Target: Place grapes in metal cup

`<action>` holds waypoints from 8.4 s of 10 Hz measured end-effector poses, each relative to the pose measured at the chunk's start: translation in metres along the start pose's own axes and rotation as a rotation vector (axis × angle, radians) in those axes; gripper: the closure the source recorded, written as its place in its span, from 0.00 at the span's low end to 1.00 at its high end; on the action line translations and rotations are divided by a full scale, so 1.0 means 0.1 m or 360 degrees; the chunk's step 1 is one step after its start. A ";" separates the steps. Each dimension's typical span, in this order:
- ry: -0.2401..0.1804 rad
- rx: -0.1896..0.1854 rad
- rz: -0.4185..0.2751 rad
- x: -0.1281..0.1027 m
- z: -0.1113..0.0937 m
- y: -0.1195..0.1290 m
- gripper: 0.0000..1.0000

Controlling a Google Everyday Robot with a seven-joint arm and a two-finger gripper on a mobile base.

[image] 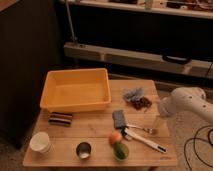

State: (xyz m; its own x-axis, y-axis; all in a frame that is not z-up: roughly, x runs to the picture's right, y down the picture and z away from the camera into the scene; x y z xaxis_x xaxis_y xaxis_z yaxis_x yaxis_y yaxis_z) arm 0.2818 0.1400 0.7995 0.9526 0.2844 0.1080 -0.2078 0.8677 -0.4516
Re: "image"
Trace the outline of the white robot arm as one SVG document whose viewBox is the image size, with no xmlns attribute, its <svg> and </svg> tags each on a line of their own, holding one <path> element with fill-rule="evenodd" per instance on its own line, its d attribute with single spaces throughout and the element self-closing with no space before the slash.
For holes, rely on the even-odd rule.
<svg viewBox="0 0 213 171">
<path fill-rule="evenodd" d="M 199 87 L 175 88 L 167 97 L 157 103 L 158 115 L 152 127 L 160 128 L 167 119 L 183 114 L 183 118 L 190 123 L 188 114 L 194 114 L 213 126 L 213 104 L 206 100 L 206 93 Z"/>
</svg>

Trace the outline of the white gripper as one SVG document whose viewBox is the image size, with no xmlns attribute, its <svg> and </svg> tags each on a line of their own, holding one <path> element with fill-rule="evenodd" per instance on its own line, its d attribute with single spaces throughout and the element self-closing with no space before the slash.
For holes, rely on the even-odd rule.
<svg viewBox="0 0 213 171">
<path fill-rule="evenodd" d="M 172 112 L 169 110 L 171 106 L 171 100 L 169 98 L 163 98 L 159 103 L 158 103 L 158 111 L 161 117 L 156 116 L 153 124 L 152 124 L 152 129 L 160 131 L 160 129 L 166 124 L 166 119 L 163 117 L 171 117 Z"/>
</svg>

